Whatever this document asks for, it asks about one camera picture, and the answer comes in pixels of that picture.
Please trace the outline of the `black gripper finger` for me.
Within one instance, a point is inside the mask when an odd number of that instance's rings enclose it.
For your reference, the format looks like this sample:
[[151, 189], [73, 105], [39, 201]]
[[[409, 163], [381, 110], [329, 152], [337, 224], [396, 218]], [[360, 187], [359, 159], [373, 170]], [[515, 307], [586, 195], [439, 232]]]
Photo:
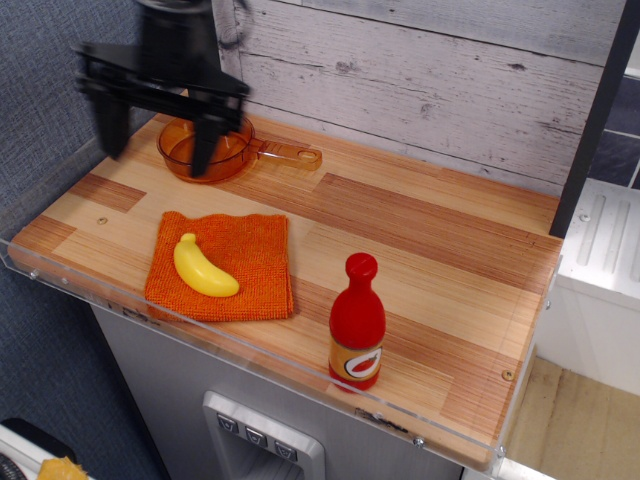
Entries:
[[93, 100], [93, 109], [101, 148], [111, 158], [119, 158], [130, 136], [130, 105], [121, 99], [99, 94]]
[[229, 126], [229, 121], [222, 117], [201, 117], [194, 121], [195, 143], [192, 154], [192, 178], [200, 178], [206, 173], [219, 139], [228, 133]]

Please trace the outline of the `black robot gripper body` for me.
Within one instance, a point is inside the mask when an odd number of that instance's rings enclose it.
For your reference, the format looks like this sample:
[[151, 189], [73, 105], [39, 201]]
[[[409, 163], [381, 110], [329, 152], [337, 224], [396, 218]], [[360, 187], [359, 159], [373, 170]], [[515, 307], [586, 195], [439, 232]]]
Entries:
[[131, 45], [83, 42], [79, 90], [190, 120], [239, 125], [249, 87], [222, 71], [210, 1], [138, 1]]

